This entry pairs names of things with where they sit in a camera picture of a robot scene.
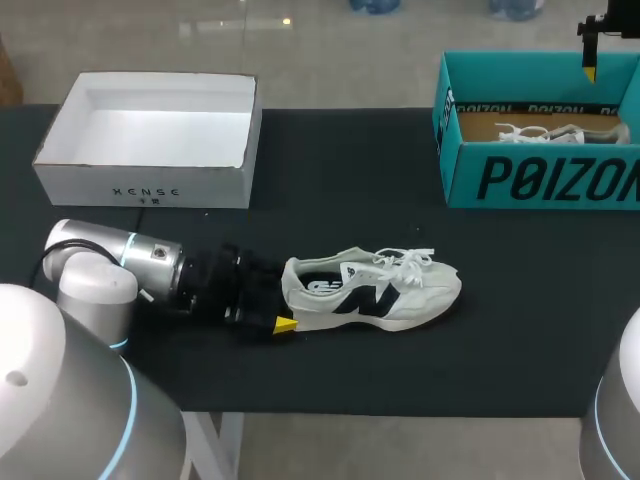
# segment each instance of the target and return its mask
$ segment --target yellow tool tip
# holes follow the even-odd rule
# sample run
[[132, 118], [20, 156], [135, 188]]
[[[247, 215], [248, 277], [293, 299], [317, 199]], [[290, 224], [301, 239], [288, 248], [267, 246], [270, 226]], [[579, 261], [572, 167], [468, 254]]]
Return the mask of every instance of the yellow tool tip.
[[298, 322], [296, 322], [293, 318], [285, 318], [285, 317], [277, 317], [276, 318], [276, 326], [273, 329], [273, 335], [277, 335], [278, 333], [291, 332], [296, 329]]
[[584, 73], [591, 83], [596, 83], [596, 67], [584, 67]]

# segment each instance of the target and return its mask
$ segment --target blue bottle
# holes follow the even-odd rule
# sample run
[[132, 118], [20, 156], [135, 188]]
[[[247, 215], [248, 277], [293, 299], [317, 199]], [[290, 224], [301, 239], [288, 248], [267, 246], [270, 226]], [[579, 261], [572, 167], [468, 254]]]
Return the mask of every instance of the blue bottle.
[[524, 22], [542, 12], [545, 0], [489, 0], [491, 14], [501, 20]]
[[384, 15], [400, 6], [400, 0], [349, 0], [349, 3], [355, 12], [366, 12], [370, 15]]

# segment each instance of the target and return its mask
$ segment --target table leg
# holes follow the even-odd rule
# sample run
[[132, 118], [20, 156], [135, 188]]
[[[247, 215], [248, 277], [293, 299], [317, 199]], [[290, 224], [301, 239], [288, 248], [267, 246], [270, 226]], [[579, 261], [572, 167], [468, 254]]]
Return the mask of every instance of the table leg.
[[224, 413], [220, 435], [211, 415], [183, 412], [187, 450], [200, 480], [236, 480], [244, 414]]

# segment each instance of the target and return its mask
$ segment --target robot end effector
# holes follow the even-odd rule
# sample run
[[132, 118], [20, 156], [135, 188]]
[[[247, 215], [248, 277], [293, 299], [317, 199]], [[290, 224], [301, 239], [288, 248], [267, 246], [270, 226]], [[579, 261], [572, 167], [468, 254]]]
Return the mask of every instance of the robot end effector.
[[582, 68], [592, 83], [596, 81], [598, 66], [598, 35], [640, 38], [640, 1], [609, 0], [607, 13], [591, 15], [578, 25], [582, 37]]

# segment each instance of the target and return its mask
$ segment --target tiled floor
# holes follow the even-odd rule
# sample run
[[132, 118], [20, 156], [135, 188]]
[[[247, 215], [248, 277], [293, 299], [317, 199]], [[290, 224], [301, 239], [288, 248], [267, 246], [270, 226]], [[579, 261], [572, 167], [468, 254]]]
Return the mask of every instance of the tiled floor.
[[370, 17], [347, 0], [1, 0], [0, 32], [32, 103], [60, 102], [80, 71], [133, 69], [256, 73], [267, 107], [427, 106], [444, 49], [579, 50], [577, 23], [606, 5], [548, 0], [510, 23], [488, 0], [402, 1]]
[[240, 480], [581, 480], [573, 419], [250, 415]]
[[[62, 101], [83, 70], [129, 69], [256, 73], [267, 107], [428, 106], [444, 49], [579, 50], [578, 21], [606, 5], [548, 0], [516, 24], [487, 2], [373, 18], [347, 0], [0, 0], [0, 33], [31, 103]], [[241, 478], [577, 480], [578, 435], [577, 420], [249, 415]]]

